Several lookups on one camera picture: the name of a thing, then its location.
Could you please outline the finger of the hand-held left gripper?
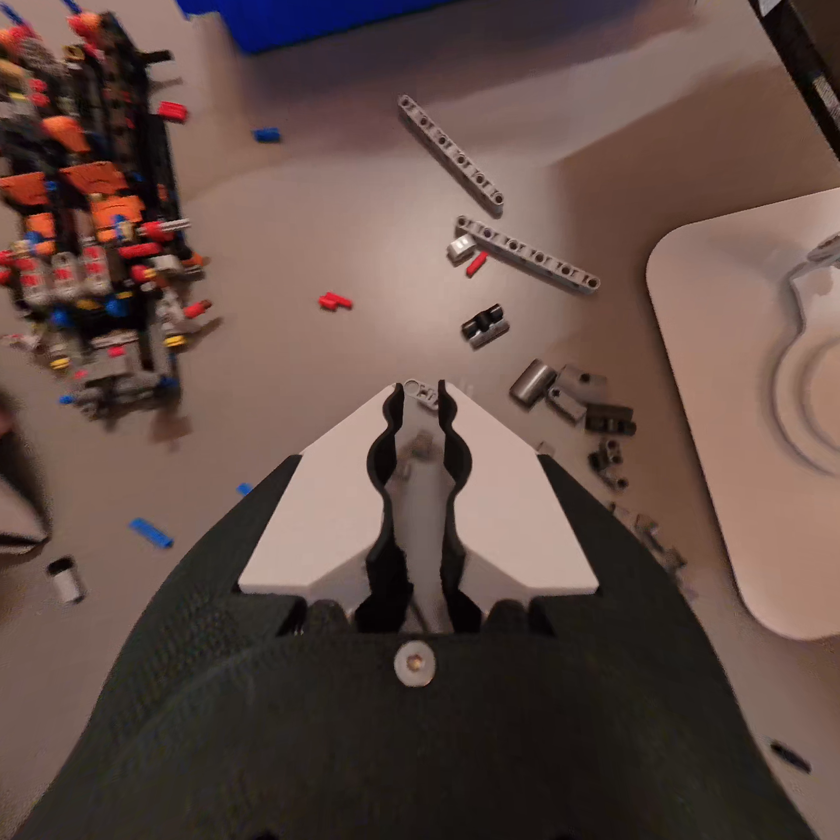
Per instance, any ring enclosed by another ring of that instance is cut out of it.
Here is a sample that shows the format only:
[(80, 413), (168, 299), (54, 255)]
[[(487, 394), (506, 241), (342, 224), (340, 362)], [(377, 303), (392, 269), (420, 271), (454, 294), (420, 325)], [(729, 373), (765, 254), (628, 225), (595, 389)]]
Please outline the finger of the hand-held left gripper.
[(52, 536), (43, 477), (15, 429), (1, 437), (1, 556), (25, 557)]

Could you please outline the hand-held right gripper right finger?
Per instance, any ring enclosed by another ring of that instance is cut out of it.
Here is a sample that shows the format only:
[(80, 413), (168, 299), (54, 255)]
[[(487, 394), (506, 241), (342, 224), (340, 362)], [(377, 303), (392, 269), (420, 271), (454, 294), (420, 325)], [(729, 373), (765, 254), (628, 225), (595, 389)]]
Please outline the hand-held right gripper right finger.
[(457, 634), (500, 602), (593, 595), (599, 582), (536, 450), (458, 387), (437, 385), (445, 503), (440, 583)]

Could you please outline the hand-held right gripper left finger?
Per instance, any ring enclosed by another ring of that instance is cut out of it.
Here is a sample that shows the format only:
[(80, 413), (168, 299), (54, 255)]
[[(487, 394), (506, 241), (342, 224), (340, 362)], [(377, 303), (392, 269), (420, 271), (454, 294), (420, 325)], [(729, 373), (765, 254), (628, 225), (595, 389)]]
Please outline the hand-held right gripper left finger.
[(307, 446), (238, 578), (241, 592), (338, 603), (366, 632), (394, 632), (413, 596), (386, 484), (404, 389), (389, 385)]

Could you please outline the small dark lego connector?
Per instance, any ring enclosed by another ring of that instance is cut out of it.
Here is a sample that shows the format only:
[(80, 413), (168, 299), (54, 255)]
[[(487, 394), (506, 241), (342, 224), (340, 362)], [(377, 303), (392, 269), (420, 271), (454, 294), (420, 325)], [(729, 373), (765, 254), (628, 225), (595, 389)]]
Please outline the small dark lego connector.
[(601, 481), (614, 492), (624, 492), (629, 481), (623, 474), (623, 451), (616, 438), (604, 437), (587, 457)]

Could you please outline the small grey lego pieces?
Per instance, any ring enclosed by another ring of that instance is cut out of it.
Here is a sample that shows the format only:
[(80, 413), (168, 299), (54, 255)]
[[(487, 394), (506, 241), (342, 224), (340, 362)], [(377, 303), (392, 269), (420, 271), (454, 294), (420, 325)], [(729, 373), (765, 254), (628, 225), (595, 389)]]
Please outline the small grey lego pieces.
[(646, 514), (636, 513), (614, 501), (607, 505), (614, 518), (651, 552), (658, 564), (672, 577), (686, 567), (686, 560), (673, 547), (666, 546), (659, 538), (659, 525)]

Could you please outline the dark grey cylindrical lego piece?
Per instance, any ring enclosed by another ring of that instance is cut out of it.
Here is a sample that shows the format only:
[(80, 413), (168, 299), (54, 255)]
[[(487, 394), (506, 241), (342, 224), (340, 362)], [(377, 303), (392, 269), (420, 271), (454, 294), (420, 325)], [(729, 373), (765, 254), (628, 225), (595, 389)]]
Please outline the dark grey cylindrical lego piece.
[(558, 372), (540, 359), (534, 359), (509, 389), (509, 396), (520, 406), (530, 409), (542, 400), (556, 381)]

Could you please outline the grey lego connector block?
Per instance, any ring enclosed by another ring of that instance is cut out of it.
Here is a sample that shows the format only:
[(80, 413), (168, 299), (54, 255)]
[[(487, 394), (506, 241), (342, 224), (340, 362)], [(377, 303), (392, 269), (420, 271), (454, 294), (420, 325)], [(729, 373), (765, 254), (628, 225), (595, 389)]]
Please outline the grey lego connector block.
[(605, 376), (566, 364), (549, 386), (545, 397), (557, 414), (577, 426), (584, 421), (588, 405), (604, 401), (607, 385)]

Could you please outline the black and grey lego connector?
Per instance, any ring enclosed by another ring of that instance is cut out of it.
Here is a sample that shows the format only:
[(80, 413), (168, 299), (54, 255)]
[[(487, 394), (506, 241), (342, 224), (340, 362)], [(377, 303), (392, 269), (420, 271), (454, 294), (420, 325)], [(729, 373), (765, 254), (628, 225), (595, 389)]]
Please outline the black and grey lego connector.
[(510, 323), (500, 304), (478, 312), (473, 318), (463, 322), (460, 332), (464, 340), (473, 350), (486, 346), (498, 339), (510, 329)]

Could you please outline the long grey lego beam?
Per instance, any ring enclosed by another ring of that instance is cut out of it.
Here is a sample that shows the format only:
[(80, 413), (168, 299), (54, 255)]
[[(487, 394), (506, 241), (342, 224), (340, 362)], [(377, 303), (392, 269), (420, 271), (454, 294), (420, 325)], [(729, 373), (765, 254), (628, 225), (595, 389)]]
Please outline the long grey lego beam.
[(556, 287), (582, 295), (592, 295), (601, 288), (600, 278), (583, 268), (468, 216), (457, 216), (455, 231), (460, 235), (471, 236), (479, 251), (486, 251), (490, 256)]
[(431, 155), (454, 176), (454, 178), (493, 217), (503, 215), (505, 196), (496, 183), (489, 178), (487, 170), (478, 165), (451, 135), (445, 132), (409, 95), (397, 97), (400, 119), (416, 139)]

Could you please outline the multicoloured lego model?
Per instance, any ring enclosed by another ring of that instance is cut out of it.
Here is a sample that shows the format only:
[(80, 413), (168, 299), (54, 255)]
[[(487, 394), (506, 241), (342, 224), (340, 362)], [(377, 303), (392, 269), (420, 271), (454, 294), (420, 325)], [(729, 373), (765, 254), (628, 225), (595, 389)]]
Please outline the multicoloured lego model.
[(180, 401), (179, 355), (213, 303), (192, 290), (207, 261), (152, 102), (172, 53), (138, 47), (110, 10), (65, 6), (75, 39), (58, 53), (2, 2), (1, 194), (17, 217), (2, 288), (24, 325), (2, 343), (64, 383), (61, 404), (111, 422)]

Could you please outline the small black lego piece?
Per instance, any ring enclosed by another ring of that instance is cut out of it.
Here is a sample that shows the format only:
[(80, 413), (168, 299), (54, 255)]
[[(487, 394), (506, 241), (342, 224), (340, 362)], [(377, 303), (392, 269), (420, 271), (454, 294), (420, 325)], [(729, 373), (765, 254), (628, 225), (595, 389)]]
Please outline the small black lego piece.
[(772, 754), (779, 760), (804, 774), (812, 773), (811, 762), (786, 744), (772, 740), (769, 746)]

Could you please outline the white and black cylinder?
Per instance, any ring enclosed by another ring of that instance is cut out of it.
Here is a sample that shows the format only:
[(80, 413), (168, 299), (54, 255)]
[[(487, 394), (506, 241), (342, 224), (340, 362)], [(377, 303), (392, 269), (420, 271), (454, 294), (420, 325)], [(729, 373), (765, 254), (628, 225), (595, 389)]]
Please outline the white and black cylinder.
[(75, 605), (84, 601), (87, 592), (72, 556), (64, 555), (51, 561), (45, 567), (45, 573), (54, 586), (59, 604)]

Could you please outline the white monitor stand base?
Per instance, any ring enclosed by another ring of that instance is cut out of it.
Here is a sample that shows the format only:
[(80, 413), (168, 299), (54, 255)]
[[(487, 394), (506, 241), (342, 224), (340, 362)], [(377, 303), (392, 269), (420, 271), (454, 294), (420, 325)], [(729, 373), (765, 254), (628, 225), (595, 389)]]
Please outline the white monitor stand base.
[(676, 228), (646, 266), (742, 600), (838, 636), (838, 188)]

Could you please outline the blue plastic bin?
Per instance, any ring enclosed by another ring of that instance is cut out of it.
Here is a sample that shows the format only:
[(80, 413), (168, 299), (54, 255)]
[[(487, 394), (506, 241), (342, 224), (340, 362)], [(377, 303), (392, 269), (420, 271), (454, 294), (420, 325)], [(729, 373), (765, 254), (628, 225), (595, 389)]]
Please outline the blue plastic bin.
[(177, 1), (188, 17), (218, 14), (239, 49), (257, 55), (391, 18), (448, 5), (448, 1)]

